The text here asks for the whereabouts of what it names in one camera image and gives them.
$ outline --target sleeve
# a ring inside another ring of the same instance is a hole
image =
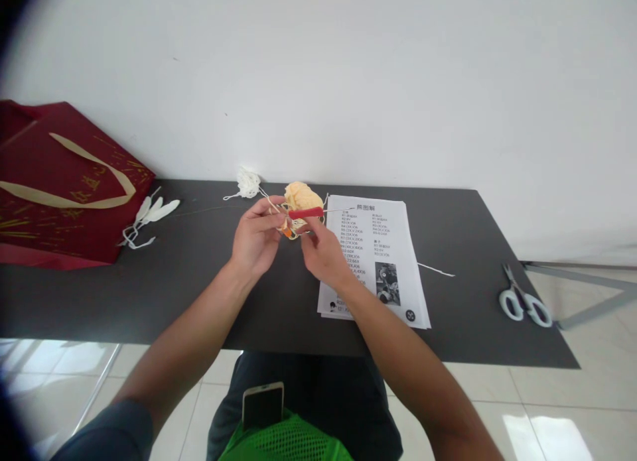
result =
[[[150,413],[136,401],[123,400],[102,410],[51,461],[147,461],[152,447]]]

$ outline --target white feather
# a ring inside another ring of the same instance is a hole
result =
[[[146,213],[144,218],[142,219],[142,222],[144,224],[148,224],[150,222],[149,218],[153,215],[153,212],[159,210],[163,203],[164,203],[164,198],[162,196],[159,196],[157,200],[155,201],[155,203],[151,206],[149,211]]]
[[[150,197],[146,196],[144,198],[144,202],[141,203],[141,206],[139,207],[139,210],[137,211],[137,215],[135,216],[135,223],[141,221],[146,214],[148,214],[148,209],[151,208],[151,199]]]
[[[179,200],[176,199],[172,202],[169,202],[162,208],[159,208],[155,211],[151,210],[150,214],[146,216],[145,220],[147,222],[156,222],[160,220],[161,218],[168,216],[172,211],[177,209],[178,205],[179,205]]]

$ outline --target crochet pattern sheet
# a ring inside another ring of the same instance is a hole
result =
[[[358,280],[414,328],[431,328],[423,285],[402,201],[329,196],[327,228],[334,232]],[[353,320],[345,302],[328,285],[318,291],[318,313]]]

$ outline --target yarn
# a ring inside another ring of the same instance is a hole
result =
[[[239,172],[237,173],[237,182],[239,186],[239,192],[234,194],[233,196],[226,196],[224,200],[232,199],[233,197],[244,197],[248,199],[252,199],[257,194],[265,194],[263,189],[259,187],[261,184],[261,179],[254,172],[248,171],[243,166],[239,166]]]
[[[325,203],[320,196],[310,189],[310,186],[304,182],[295,181],[285,187],[285,202],[281,205],[286,211],[313,209],[315,207],[324,207]],[[291,235],[286,234],[287,238],[294,240],[298,238],[297,230],[305,225],[303,219],[292,220]]]
[[[416,264],[418,264],[418,265],[420,265],[421,267],[424,267],[424,268],[426,268],[426,269],[433,270],[434,272],[441,273],[442,275],[446,275],[446,276],[448,276],[448,277],[455,277],[455,275],[453,275],[453,274],[448,274],[448,273],[446,273],[446,272],[442,272],[442,271],[440,271],[440,270],[438,270],[438,269],[434,269],[433,267],[430,267],[430,266],[428,266],[428,265],[421,264],[420,262],[416,262]]]

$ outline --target photo on paper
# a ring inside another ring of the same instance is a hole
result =
[[[376,262],[376,296],[385,305],[400,306],[395,264]]]

